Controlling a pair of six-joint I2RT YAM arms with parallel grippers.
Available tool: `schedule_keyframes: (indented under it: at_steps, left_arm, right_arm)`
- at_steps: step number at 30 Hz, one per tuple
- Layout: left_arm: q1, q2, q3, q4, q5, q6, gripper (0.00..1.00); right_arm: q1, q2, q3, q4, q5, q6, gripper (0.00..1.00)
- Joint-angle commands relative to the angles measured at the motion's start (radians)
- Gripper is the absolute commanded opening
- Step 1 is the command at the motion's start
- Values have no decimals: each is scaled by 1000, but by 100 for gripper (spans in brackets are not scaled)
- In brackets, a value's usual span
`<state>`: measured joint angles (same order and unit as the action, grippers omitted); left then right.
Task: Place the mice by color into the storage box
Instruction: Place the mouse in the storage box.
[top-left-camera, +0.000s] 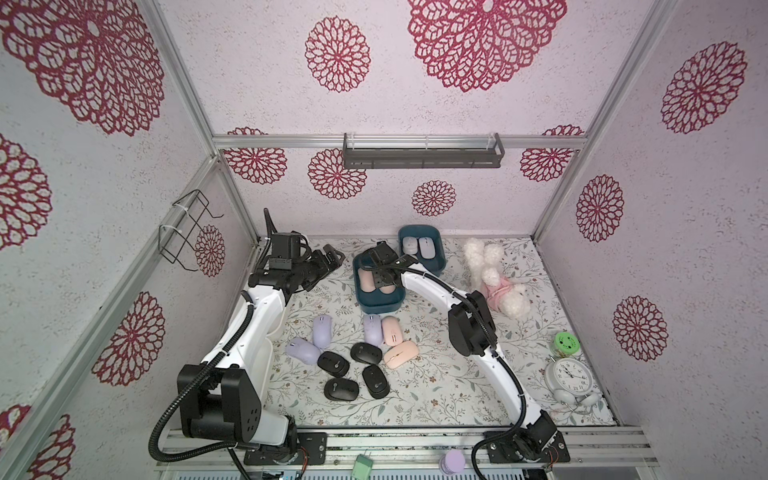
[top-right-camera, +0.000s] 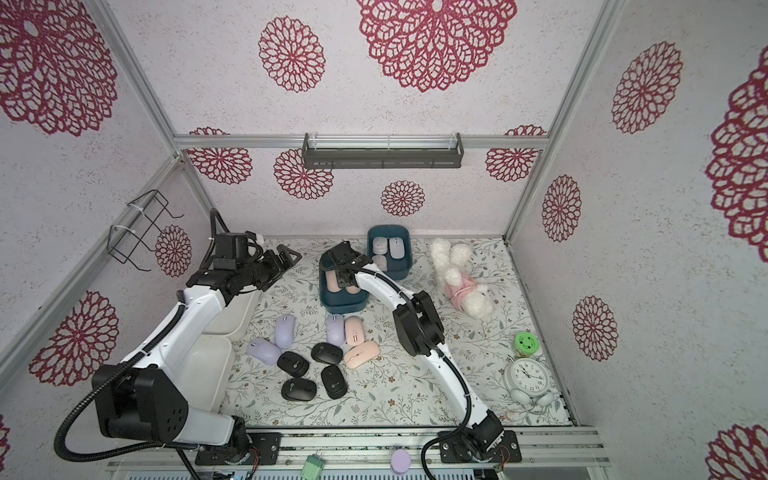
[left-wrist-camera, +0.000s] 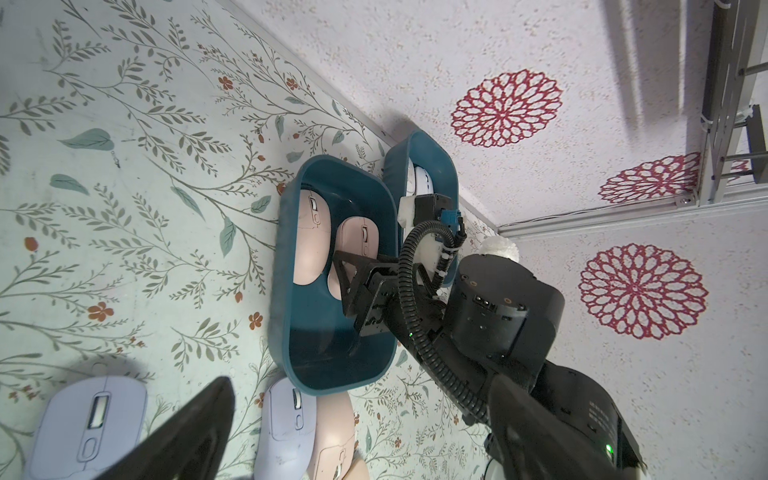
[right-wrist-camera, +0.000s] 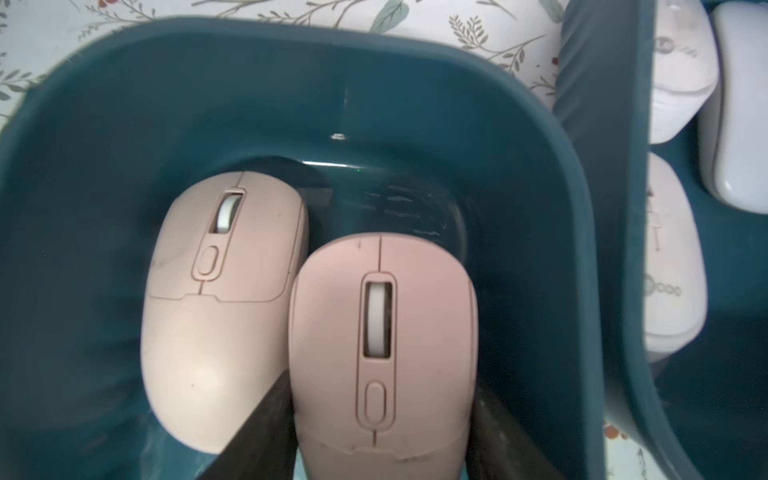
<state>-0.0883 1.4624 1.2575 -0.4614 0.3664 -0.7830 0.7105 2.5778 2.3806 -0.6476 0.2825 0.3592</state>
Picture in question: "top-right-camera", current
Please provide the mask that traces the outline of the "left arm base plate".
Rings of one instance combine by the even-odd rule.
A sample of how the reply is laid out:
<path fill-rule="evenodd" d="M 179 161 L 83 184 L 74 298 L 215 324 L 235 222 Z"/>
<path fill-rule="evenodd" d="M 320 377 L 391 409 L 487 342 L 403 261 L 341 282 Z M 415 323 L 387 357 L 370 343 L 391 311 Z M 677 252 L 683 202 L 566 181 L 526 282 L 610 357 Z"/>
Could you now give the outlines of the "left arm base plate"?
<path fill-rule="evenodd" d="M 196 466 L 240 466 L 257 463 L 271 466 L 277 463 L 282 434 L 278 432 L 250 432 L 248 440 L 239 444 L 204 446 L 196 454 Z"/>

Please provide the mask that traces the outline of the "teal storage box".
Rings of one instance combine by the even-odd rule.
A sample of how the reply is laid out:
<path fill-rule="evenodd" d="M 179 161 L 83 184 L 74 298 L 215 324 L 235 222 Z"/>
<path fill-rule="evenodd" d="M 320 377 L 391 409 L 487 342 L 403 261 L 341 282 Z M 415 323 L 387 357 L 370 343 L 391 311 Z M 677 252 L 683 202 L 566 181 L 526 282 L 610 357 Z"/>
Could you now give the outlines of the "teal storage box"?
<path fill-rule="evenodd" d="M 410 233 L 401 225 L 378 225 L 367 233 L 367 254 L 389 277 L 404 280 L 413 267 Z"/>
<path fill-rule="evenodd" d="M 326 271 L 324 268 L 330 266 L 331 262 L 325 253 L 320 256 L 318 265 L 319 300 L 329 314 L 351 314 L 360 312 L 366 307 L 369 299 L 369 293 L 366 291 L 352 294 L 346 289 L 342 289 L 339 292 L 331 292 L 328 289 Z"/>

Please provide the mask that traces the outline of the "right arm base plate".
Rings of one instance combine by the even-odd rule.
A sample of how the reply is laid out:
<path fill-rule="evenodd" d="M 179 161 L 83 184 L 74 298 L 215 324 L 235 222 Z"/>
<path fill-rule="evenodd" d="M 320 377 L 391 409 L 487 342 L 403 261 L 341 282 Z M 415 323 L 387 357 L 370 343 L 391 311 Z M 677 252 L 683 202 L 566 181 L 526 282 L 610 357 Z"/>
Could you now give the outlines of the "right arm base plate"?
<path fill-rule="evenodd" d="M 486 449 L 470 433 L 461 433 L 439 444 L 441 462 L 457 463 L 520 463 L 522 453 L 515 432 L 505 429 L 499 442 Z"/>

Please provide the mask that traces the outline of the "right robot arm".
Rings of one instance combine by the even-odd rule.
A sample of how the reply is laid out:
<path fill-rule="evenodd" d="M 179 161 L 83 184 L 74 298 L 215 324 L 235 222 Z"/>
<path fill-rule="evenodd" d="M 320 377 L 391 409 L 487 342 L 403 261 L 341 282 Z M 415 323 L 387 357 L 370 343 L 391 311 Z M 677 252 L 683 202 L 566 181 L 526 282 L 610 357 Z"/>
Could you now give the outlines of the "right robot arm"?
<path fill-rule="evenodd" d="M 401 286 L 348 241 L 324 252 L 319 267 L 324 272 L 335 273 L 341 287 L 358 287 L 388 306 L 402 348 L 410 356 L 426 362 L 444 395 L 454 402 L 458 426 L 427 442 L 422 452 L 448 442 L 463 446 L 474 460 L 491 460 L 503 440 L 504 427 L 456 365 L 431 296 L 425 291 L 413 292 Z"/>

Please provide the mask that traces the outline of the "white mouse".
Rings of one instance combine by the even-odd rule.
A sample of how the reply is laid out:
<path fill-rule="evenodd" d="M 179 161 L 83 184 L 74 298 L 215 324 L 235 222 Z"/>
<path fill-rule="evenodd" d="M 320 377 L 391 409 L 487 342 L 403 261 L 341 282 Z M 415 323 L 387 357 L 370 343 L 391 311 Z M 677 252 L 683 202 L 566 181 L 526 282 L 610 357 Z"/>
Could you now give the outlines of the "white mouse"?
<path fill-rule="evenodd" d="M 406 256 L 405 242 L 402 237 L 389 238 L 389 254 L 394 260 L 404 259 Z"/>
<path fill-rule="evenodd" d="M 374 255 L 385 255 L 388 251 L 389 239 L 386 237 L 374 237 L 371 242 L 371 250 Z"/>
<path fill-rule="evenodd" d="M 376 266 L 382 271 L 387 272 L 388 271 L 388 262 L 385 255 L 374 255 L 372 257 L 372 261 L 376 264 Z"/>

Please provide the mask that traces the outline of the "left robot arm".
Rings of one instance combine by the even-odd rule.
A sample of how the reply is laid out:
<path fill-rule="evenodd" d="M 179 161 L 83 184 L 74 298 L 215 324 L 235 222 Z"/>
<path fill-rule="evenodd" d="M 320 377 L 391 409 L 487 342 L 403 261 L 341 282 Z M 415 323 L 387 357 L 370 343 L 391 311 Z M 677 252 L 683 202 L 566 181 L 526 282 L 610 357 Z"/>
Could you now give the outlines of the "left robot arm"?
<path fill-rule="evenodd" d="M 243 293 L 267 291 L 302 258 L 283 244 L 264 249 L 251 231 L 232 232 L 216 209 L 210 211 L 210 243 L 198 270 L 156 329 L 118 364 L 102 365 L 91 391 L 58 428 L 53 449 L 68 462 L 95 462 L 129 453 L 203 447 L 226 463 L 237 463 L 251 450 L 242 418 L 191 406 L 175 384 L 183 361 L 209 324 Z M 67 435 L 89 405 L 97 412 L 103 436 L 130 445 L 79 453 Z"/>

